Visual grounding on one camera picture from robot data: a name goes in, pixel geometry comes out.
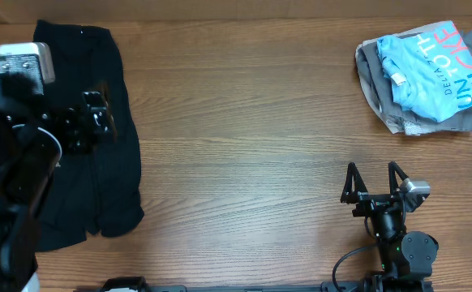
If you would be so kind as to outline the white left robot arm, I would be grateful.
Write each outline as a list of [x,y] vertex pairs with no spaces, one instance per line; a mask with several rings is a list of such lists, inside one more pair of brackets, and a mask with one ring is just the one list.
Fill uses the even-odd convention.
[[42,96],[0,93],[0,291],[37,290],[39,217],[64,156],[83,156],[117,139],[109,89],[100,83],[79,104],[58,108]]

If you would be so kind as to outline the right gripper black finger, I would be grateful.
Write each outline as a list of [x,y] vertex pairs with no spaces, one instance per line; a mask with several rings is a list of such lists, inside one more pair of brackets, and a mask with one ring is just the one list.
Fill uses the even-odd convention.
[[358,171],[357,166],[353,162],[350,162],[346,172],[345,185],[341,193],[341,202],[347,204],[356,204],[368,195],[368,189]]
[[398,192],[399,184],[398,179],[404,181],[409,176],[402,170],[402,168],[395,162],[390,161],[388,163],[388,180],[389,180],[389,188],[390,193],[393,195]]

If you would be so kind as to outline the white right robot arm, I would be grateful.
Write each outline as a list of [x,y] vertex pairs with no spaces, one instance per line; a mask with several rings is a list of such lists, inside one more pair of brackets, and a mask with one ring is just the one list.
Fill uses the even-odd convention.
[[[366,232],[374,242],[346,253],[334,265],[332,282],[338,291],[389,292],[432,291],[427,280],[432,275],[439,244],[429,234],[412,231],[406,217],[428,198],[431,187],[424,180],[411,179],[394,161],[388,163],[389,193],[369,193],[357,166],[348,164],[341,202],[353,204],[354,217],[362,217]],[[337,282],[337,269],[351,256],[377,249],[382,270],[368,273],[351,287]]]

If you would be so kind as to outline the light blue t-shirt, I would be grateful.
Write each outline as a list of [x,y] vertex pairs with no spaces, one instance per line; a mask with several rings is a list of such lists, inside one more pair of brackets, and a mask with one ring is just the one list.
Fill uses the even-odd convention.
[[376,44],[402,110],[443,122],[472,108],[472,54],[453,21],[406,38],[382,36]]

